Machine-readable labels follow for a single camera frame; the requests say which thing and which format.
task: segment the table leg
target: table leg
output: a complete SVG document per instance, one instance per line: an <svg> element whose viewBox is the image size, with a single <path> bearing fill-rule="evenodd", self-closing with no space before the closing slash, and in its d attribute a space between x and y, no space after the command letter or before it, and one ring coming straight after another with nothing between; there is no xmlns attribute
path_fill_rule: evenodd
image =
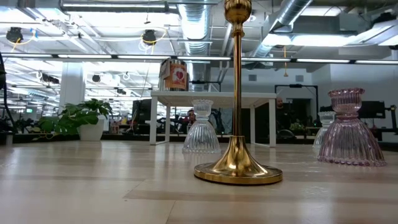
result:
<svg viewBox="0 0 398 224"><path fill-rule="evenodd" d="M269 100L269 147L276 147L275 99Z"/></svg>
<svg viewBox="0 0 398 224"><path fill-rule="evenodd" d="M166 106L166 135L165 135L165 141L169 142L170 141L170 105Z"/></svg>
<svg viewBox="0 0 398 224"><path fill-rule="evenodd" d="M156 145L157 96L152 97L150 103L150 133L149 144Z"/></svg>
<svg viewBox="0 0 398 224"><path fill-rule="evenodd" d="M256 143L256 109L250 106L250 144Z"/></svg>

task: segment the gold candlestick holder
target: gold candlestick holder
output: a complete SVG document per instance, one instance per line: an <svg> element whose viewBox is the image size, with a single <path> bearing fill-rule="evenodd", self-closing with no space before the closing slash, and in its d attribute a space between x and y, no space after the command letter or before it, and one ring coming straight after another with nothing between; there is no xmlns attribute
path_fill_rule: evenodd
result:
<svg viewBox="0 0 398 224"><path fill-rule="evenodd" d="M248 151L241 134L241 41L244 36L243 22L251 14L251 0L225 0L225 18L233 25L234 37L234 108L233 136L223 157L215 163L195 166L195 176L199 179L221 184L261 185L282 180L280 169L260 165Z"/></svg>

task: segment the candlestick base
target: candlestick base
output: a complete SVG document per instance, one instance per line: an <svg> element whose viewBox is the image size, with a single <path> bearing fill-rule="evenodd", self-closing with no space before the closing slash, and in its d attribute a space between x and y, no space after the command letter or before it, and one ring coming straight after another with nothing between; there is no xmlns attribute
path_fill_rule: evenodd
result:
<svg viewBox="0 0 398 224"><path fill-rule="evenodd" d="M264 185L282 180L280 169L260 165L246 147L244 136L231 136L228 150L215 163L195 166L199 179L220 184Z"/></svg>

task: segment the clear glass candle holder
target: clear glass candle holder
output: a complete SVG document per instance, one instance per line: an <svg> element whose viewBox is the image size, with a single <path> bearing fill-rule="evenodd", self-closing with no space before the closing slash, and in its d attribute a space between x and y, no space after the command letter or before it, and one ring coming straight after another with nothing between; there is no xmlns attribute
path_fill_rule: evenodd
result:
<svg viewBox="0 0 398 224"><path fill-rule="evenodd" d="M369 128L358 119L361 88L329 92L336 119L325 133L318 160L354 166L385 166L379 144Z"/></svg>
<svg viewBox="0 0 398 224"><path fill-rule="evenodd" d="M211 100L193 100L196 121L189 129L182 152L220 153L220 145L214 127L208 122Z"/></svg>
<svg viewBox="0 0 398 224"><path fill-rule="evenodd" d="M315 152L319 152L319 149L321 148L321 145L323 143L323 138L325 137L325 133L335 120L335 114L336 112L334 111L318 113L320 121L322 123L322 128L319 129L317 136L315 136L315 140L313 142L312 148Z"/></svg>

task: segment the pink glass candle holder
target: pink glass candle holder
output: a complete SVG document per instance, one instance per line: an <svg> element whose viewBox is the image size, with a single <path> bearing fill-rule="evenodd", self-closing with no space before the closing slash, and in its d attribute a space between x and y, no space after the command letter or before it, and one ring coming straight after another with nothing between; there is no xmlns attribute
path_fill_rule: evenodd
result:
<svg viewBox="0 0 398 224"><path fill-rule="evenodd" d="M379 144L369 128L358 119L361 88L329 92L336 119L325 133L318 160L354 166L385 166Z"/></svg>

